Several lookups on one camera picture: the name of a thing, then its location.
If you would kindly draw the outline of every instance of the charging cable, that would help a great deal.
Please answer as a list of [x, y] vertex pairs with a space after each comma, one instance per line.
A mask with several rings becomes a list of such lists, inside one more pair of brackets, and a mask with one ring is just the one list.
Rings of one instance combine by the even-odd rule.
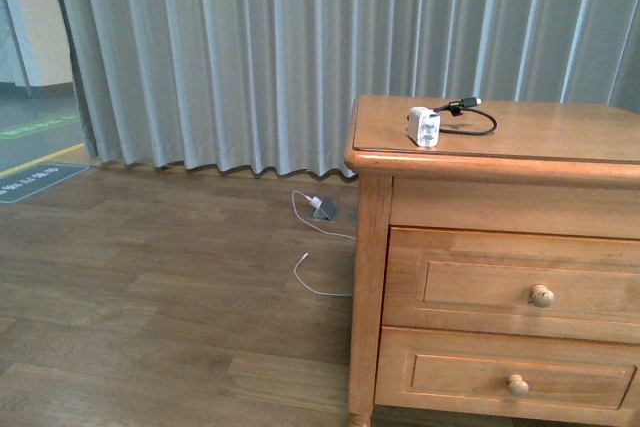
[[[326, 230], [322, 230], [320, 227], [313, 225], [311, 222], [308, 222], [306, 220], [304, 220], [300, 214], [298, 213], [298, 209], [296, 207], [296, 202], [295, 202], [295, 196], [297, 195], [301, 195], [302, 197], [305, 198], [305, 200], [307, 202], [309, 202], [309, 204], [314, 208], [314, 209], [318, 209], [320, 207], [320, 205], [322, 204], [322, 200], [320, 200], [318, 197], [309, 197], [306, 194], [303, 194], [302, 192], [298, 191], [298, 190], [294, 190], [293, 192], [291, 192], [291, 206], [293, 207], [293, 213], [296, 214], [296, 217], [298, 218], [298, 220], [300, 222], [302, 222], [303, 224], [311, 227], [314, 230], [317, 230], [318, 232], [321, 232], [323, 234], [326, 235], [333, 235], [336, 237], [344, 237], [345, 239], [350, 239], [350, 240], [356, 240], [355, 237], [353, 237], [352, 235], [347, 235], [347, 234], [340, 234], [338, 232], [327, 232]], [[319, 290], [314, 289], [313, 287], [309, 286], [305, 281], [303, 281], [300, 278], [300, 275], [298, 275], [298, 267], [300, 267], [300, 265], [307, 259], [307, 257], [309, 257], [309, 253], [306, 252], [298, 261], [298, 263], [296, 264], [296, 266], [293, 268], [293, 275], [296, 276], [296, 279], [298, 279], [298, 282], [300, 282], [307, 290], [310, 290], [311, 292], [313, 292], [314, 294], [317, 295], [324, 295], [327, 297], [353, 297], [353, 294], [335, 294], [332, 292], [321, 292]]]
[[459, 135], [493, 134], [493, 132], [495, 132], [495, 130], [498, 128], [498, 121], [492, 115], [473, 108], [477, 105], [480, 105], [481, 103], [482, 103], [482, 99], [480, 99], [479, 97], [467, 97], [465, 99], [449, 102], [447, 105], [443, 105], [442, 107], [438, 107], [437, 109], [433, 109], [433, 112], [437, 114], [439, 112], [448, 110], [449, 112], [451, 112], [451, 115], [453, 115], [454, 117], [458, 117], [459, 115], [462, 115], [464, 112], [473, 112], [475, 114], [481, 115], [489, 119], [493, 124], [493, 126], [490, 129], [483, 130], [480, 132], [474, 132], [471, 130], [440, 129], [440, 132], [443, 132], [445, 134], [459, 134]]

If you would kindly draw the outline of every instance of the wall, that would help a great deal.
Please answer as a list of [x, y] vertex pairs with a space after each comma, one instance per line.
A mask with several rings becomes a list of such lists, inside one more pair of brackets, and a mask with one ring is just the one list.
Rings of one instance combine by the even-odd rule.
[[71, 82], [69, 43], [58, 0], [7, 0], [7, 3], [29, 83], [37, 87]]
[[23, 83], [16, 48], [13, 44], [9, 8], [0, 0], [0, 83]]

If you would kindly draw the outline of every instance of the gray curtain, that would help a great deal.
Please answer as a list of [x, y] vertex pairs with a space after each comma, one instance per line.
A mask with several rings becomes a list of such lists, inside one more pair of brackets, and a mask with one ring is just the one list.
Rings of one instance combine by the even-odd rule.
[[638, 112], [638, 0], [64, 0], [103, 161], [340, 169], [360, 94]]

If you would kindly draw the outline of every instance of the nightstand top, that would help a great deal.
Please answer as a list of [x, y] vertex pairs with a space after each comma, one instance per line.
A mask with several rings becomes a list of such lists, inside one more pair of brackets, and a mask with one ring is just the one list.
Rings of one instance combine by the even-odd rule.
[[[417, 146], [407, 135], [409, 109], [436, 108], [450, 100], [457, 99], [360, 97], [354, 106], [347, 165], [356, 172], [453, 173], [464, 164], [464, 170], [476, 165], [476, 175], [505, 173], [506, 168], [518, 170], [521, 177], [599, 182], [622, 176], [624, 184], [640, 184], [640, 115], [605, 105], [489, 100], [478, 108], [498, 121], [493, 134], [441, 133], [436, 147]], [[471, 112], [459, 117], [443, 112], [441, 118], [441, 128], [446, 129], [491, 127]]]

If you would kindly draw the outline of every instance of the drawer knob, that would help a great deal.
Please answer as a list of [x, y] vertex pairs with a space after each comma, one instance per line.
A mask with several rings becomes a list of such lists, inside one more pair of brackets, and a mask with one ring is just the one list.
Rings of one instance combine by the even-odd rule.
[[524, 397], [529, 392], [529, 384], [527, 384], [519, 375], [510, 375], [509, 379], [509, 392], [514, 397]]
[[547, 289], [546, 285], [534, 285], [531, 287], [531, 291], [529, 292], [529, 302], [536, 307], [540, 307], [542, 309], [549, 307], [553, 303], [553, 299], [555, 299], [555, 295]]

